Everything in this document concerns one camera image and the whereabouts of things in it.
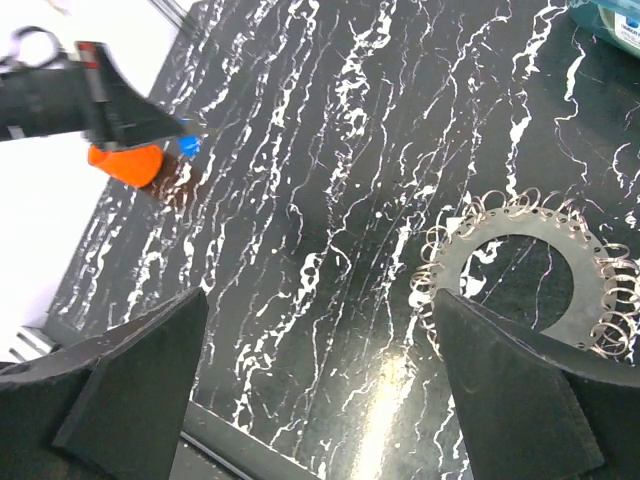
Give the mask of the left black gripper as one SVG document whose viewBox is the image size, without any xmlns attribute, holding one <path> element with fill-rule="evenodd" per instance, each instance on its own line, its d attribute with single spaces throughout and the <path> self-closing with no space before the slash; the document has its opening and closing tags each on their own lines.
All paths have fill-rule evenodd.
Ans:
<svg viewBox="0 0 640 480">
<path fill-rule="evenodd" d="M 135 91 L 101 42 L 75 43 L 79 62 L 1 75 L 1 140 L 82 132 L 102 150 L 129 150 L 186 134 Z"/>
</svg>

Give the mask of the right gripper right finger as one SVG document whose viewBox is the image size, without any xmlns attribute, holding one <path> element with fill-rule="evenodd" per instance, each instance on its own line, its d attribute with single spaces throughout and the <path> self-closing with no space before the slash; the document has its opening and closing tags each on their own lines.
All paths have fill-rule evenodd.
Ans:
<svg viewBox="0 0 640 480">
<path fill-rule="evenodd" d="M 433 318 L 474 478 L 638 478 L 638 368 L 447 289 Z"/>
</svg>

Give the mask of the orange plastic cup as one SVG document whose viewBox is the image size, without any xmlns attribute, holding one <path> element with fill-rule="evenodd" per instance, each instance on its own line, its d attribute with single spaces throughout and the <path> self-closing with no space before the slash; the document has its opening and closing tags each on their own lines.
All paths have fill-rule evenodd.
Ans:
<svg viewBox="0 0 640 480">
<path fill-rule="evenodd" d="M 123 151 L 102 151 L 92 145 L 88 163 L 126 185 L 143 188 L 159 174 L 164 152 L 156 145 Z"/>
</svg>

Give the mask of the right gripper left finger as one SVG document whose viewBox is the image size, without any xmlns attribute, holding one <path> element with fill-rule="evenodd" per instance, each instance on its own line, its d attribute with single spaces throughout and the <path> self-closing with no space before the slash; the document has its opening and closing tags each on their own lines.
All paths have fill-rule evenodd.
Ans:
<svg viewBox="0 0 640 480">
<path fill-rule="evenodd" d="M 208 303 L 187 290 L 128 323 L 1 371 L 4 479 L 166 479 Z"/>
</svg>

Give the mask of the teal transparent plastic basket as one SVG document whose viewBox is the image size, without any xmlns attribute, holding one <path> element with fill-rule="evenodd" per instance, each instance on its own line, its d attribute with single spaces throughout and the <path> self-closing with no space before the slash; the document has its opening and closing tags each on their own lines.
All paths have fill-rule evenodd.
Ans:
<svg viewBox="0 0 640 480">
<path fill-rule="evenodd" d="M 569 0 L 567 5 L 578 26 L 639 58 L 639 0 Z"/>
</svg>

